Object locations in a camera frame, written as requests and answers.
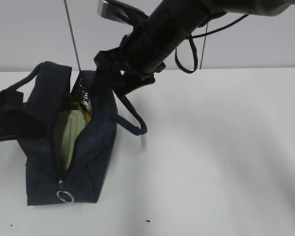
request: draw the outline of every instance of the black object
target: black object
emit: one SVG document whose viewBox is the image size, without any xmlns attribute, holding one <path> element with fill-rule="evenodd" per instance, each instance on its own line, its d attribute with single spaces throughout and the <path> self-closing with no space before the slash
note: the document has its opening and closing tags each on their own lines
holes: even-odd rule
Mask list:
<svg viewBox="0 0 295 236">
<path fill-rule="evenodd" d="M 23 110 L 23 93 L 10 88 L 0 92 L 0 142 L 44 134 L 44 124 Z"/>
<path fill-rule="evenodd" d="M 202 37 L 206 37 L 206 36 L 209 36 L 211 34 L 214 34 L 214 33 L 218 33 L 220 31 L 223 31 L 223 30 L 226 30 L 234 25 L 236 25 L 237 23 L 241 22 L 242 20 L 244 20 L 245 18 L 247 18 L 249 15 L 248 14 L 245 14 L 241 17 L 239 17 L 237 20 L 231 22 L 230 24 L 226 25 L 226 26 L 223 26 L 221 28 L 218 28 L 218 29 L 215 29 L 215 30 L 212 30 L 210 32 L 205 32 L 203 34 L 198 34 L 198 35 L 195 35 L 195 36 L 192 36 L 193 39 L 195 38 L 202 38 Z"/>
<path fill-rule="evenodd" d="M 37 68 L 35 87 L 24 108 L 27 114 L 46 126 L 46 133 L 40 138 L 18 138 L 28 158 L 26 164 L 28 205 L 60 204 L 64 201 L 96 203 L 114 146 L 117 123 L 135 135 L 147 133 L 146 124 L 125 96 L 119 98 L 139 121 L 141 128 L 120 117 L 113 91 L 110 88 L 98 88 L 100 92 L 90 98 L 93 107 L 92 120 L 75 142 L 72 161 L 67 172 L 61 174 L 57 167 L 52 138 L 64 98 L 70 94 L 71 67 L 44 62 Z M 89 89 L 96 79 L 95 72 L 81 73 Z M 29 81 L 29 78 L 25 78 L 10 88 L 15 91 Z"/>
<path fill-rule="evenodd" d="M 147 17 L 140 10 L 116 0 L 100 0 L 98 13 L 111 20 L 134 26 L 116 49 L 101 51 L 94 59 L 99 74 L 110 74 L 101 81 L 127 94 L 155 82 L 154 73 L 197 27 L 224 16 L 227 12 L 278 15 L 295 0 L 163 0 Z"/>
<path fill-rule="evenodd" d="M 185 72 L 187 74 L 193 74 L 198 69 L 198 64 L 199 64 L 198 52 L 197 52 L 197 47 L 195 45 L 195 42 L 193 41 L 192 35 L 190 35 L 188 37 L 188 40 L 189 40 L 189 44 L 190 44 L 192 56 L 193 56 L 193 64 L 194 64 L 193 70 L 188 70 L 185 67 L 183 67 L 183 65 L 180 63 L 180 61 L 178 59 L 177 49 L 175 51 L 175 62 L 180 70 L 182 70 L 183 72 Z"/>
</svg>

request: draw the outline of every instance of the bag strap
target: bag strap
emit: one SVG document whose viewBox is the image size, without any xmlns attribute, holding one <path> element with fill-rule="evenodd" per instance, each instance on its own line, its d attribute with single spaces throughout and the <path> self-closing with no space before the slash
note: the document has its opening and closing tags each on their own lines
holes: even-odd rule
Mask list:
<svg viewBox="0 0 295 236">
<path fill-rule="evenodd" d="M 21 81 L 15 83 L 14 85 L 11 85 L 10 87 L 8 87 L 6 90 L 12 90 L 12 91 L 16 91 L 18 90 L 20 87 L 28 84 L 30 81 L 32 81 L 35 76 L 38 74 L 40 68 L 44 65 L 44 63 L 40 63 L 39 65 L 37 65 L 35 67 L 35 69 L 24 79 L 22 79 Z"/>
<path fill-rule="evenodd" d="M 141 128 L 136 127 L 120 115 L 113 115 L 111 119 L 136 136 L 146 134 L 148 132 L 147 125 L 141 118 L 141 116 L 137 113 L 136 109 L 133 107 L 128 98 L 125 95 L 116 95 L 118 99 L 122 102 L 122 104 L 127 108 L 127 110 L 134 116 L 135 119 L 137 119 L 137 121 L 140 123 Z"/>
</svg>

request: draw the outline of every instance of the navy blue bag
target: navy blue bag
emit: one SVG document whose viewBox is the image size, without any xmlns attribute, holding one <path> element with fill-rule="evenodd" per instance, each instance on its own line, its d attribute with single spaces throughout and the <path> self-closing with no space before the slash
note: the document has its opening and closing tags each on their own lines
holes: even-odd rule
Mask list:
<svg viewBox="0 0 295 236">
<path fill-rule="evenodd" d="M 87 89 L 94 86 L 95 71 L 82 71 Z M 24 110 L 45 124 L 41 138 L 19 138 L 27 156 L 26 189 L 28 206 L 61 203 L 96 203 L 99 199 L 114 146 L 117 123 L 134 135 L 147 133 L 147 126 L 125 96 L 118 96 L 139 121 L 138 128 L 118 115 L 112 89 L 91 97 L 93 116 L 75 141 L 72 161 L 65 174 L 60 174 L 52 139 L 61 106 L 70 93 L 71 67 L 44 62 L 22 81 L 8 89 L 17 90 L 36 77 L 35 87 L 24 103 Z"/>
</svg>

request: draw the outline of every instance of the black cable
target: black cable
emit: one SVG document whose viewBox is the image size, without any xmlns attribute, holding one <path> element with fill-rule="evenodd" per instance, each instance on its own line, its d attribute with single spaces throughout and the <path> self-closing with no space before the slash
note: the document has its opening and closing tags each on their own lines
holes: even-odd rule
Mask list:
<svg viewBox="0 0 295 236">
<path fill-rule="evenodd" d="M 201 62 L 200 62 L 200 70 L 202 69 L 202 63 L 203 63 L 203 57 L 204 57 L 204 54 L 205 54 L 206 42 L 207 42 L 207 36 L 205 36 L 205 40 L 203 42 Z"/>
<path fill-rule="evenodd" d="M 66 15 L 67 15 L 67 18 L 68 18 L 68 23 L 69 23 L 70 33 L 71 33 L 71 39 L 72 39 L 72 43 L 73 43 L 73 47 L 74 47 L 75 58 L 76 58 L 77 63 L 78 63 L 79 71 L 81 71 L 81 65 L 80 65 L 80 60 L 79 60 L 77 45 L 76 45 L 75 39 L 74 39 L 74 34 L 73 34 L 73 29 L 72 29 L 72 24 L 71 24 L 71 19 L 70 19 L 70 14 L 69 14 L 68 5 L 67 5 L 67 0 L 63 0 L 63 2 L 64 2 L 65 12 L 66 12 Z"/>
<path fill-rule="evenodd" d="M 196 70 L 198 68 L 199 59 L 198 59 L 197 47 L 195 45 L 195 42 L 193 41 L 192 35 L 190 35 L 188 37 L 188 40 L 189 40 L 192 55 L 193 55 L 193 62 L 194 62 L 193 70 L 188 70 L 188 69 L 186 69 L 185 67 L 182 66 L 182 64 L 180 63 L 180 61 L 178 59 L 177 49 L 176 49 L 176 52 L 175 52 L 175 62 L 176 62 L 176 65 L 178 66 L 178 68 L 180 70 L 182 70 L 183 72 L 185 72 L 187 74 L 192 74 L 192 73 L 196 72 Z"/>
<path fill-rule="evenodd" d="M 235 20 L 234 22 L 222 27 L 222 28 L 219 28 L 219 29 L 216 29 L 216 30 L 213 30 L 211 32 L 206 32 L 206 33 L 203 33 L 203 34 L 199 34 L 199 35 L 195 35 L 193 36 L 192 38 L 195 39 L 195 38 L 201 38 L 201 37 L 205 37 L 205 36 L 208 36 L 208 35 L 211 35 L 211 34 L 214 34 L 214 33 L 218 33 L 222 30 L 226 30 L 228 29 L 229 27 L 232 27 L 233 25 L 237 24 L 238 22 L 241 22 L 243 19 L 247 18 L 249 16 L 249 14 L 246 14 L 246 15 L 243 15 L 242 17 L 238 18 L 237 20 Z"/>
</svg>

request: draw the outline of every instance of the white table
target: white table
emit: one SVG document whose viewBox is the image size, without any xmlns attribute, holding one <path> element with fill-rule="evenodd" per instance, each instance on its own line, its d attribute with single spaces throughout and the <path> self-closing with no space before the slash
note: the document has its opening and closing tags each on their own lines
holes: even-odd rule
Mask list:
<svg viewBox="0 0 295 236">
<path fill-rule="evenodd" d="M 149 132 L 118 129 L 98 204 L 26 206 L 0 143 L 0 236 L 295 236 L 295 69 L 164 71 L 129 98 Z"/>
</svg>

